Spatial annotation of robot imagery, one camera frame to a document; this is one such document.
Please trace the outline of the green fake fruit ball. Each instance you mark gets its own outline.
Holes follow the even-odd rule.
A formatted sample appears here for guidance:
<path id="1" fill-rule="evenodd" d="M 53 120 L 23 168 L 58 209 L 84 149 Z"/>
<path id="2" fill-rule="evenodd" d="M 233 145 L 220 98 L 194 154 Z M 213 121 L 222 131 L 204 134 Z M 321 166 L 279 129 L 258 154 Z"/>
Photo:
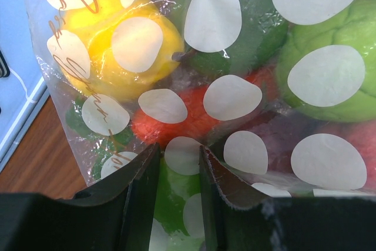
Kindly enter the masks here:
<path id="1" fill-rule="evenodd" d="M 296 25 L 276 67 L 281 95 L 316 119 L 375 119 L 375 0 L 355 0 L 332 18 Z"/>

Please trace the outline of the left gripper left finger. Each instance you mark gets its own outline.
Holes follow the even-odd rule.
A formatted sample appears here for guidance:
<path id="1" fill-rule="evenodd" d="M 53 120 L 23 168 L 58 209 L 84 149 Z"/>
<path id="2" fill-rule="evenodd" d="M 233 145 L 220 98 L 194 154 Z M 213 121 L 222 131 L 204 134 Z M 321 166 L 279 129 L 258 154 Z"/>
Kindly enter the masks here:
<path id="1" fill-rule="evenodd" d="M 159 166 L 155 143 L 72 199 L 1 194 L 1 250 L 148 250 Z"/>

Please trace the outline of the red fake apple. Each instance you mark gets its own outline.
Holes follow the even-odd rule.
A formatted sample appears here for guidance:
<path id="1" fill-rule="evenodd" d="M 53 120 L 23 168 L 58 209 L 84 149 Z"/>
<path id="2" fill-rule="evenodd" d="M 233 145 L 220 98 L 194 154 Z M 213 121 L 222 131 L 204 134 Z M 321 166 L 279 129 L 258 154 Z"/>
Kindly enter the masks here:
<path id="1" fill-rule="evenodd" d="M 266 129 L 261 136 L 272 184 L 375 193 L 375 121 L 328 123 L 312 132 L 306 123 L 274 122 Z"/>

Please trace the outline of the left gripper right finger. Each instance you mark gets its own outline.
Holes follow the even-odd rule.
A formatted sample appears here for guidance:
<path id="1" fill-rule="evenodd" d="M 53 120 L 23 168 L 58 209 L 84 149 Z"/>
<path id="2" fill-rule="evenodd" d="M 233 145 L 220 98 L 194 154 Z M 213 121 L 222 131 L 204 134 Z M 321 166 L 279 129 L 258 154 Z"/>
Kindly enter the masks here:
<path id="1" fill-rule="evenodd" d="M 272 198 L 200 148 L 206 250 L 374 250 L 375 197 Z"/>

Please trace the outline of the polka dot zip bag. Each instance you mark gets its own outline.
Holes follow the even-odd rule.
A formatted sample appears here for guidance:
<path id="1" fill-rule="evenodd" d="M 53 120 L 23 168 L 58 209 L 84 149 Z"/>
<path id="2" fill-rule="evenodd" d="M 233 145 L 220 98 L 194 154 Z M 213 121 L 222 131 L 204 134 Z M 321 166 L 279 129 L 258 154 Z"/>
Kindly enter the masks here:
<path id="1" fill-rule="evenodd" d="M 120 0 L 124 8 L 137 0 Z M 364 190 L 288 190 L 267 179 L 268 154 L 262 140 L 267 125 L 274 122 L 306 123 L 312 132 L 319 126 L 336 122 L 316 119 L 292 108 L 283 99 L 276 78 L 276 67 L 288 33 L 296 25 L 322 23 L 343 11 L 355 0 L 272 0 L 277 12 L 287 21 L 286 38 L 264 66 L 275 67 L 278 98 L 265 104 L 256 115 L 248 117 L 261 104 L 261 89 L 246 80 L 245 75 L 204 76 L 183 62 L 187 44 L 183 35 L 184 5 L 187 0 L 151 0 L 159 12 L 179 31 L 183 52 L 173 54 L 179 66 L 157 81 L 138 98 L 119 102 L 96 93 L 89 83 L 91 61 L 80 38 L 64 29 L 67 11 L 87 8 L 99 12 L 97 0 L 25 0 L 33 52 L 52 95 L 68 142 L 88 186 L 92 186 L 129 164 L 144 151 L 147 144 L 132 132 L 136 111 L 160 122 L 175 124 L 186 120 L 187 108 L 181 91 L 208 85 L 203 106 L 206 113 L 221 123 L 202 141 L 186 136 L 172 139 L 163 149 L 171 170 L 180 175 L 199 175 L 200 148 L 211 150 L 220 163 L 256 190 L 272 198 L 362 197 L 375 193 Z"/>

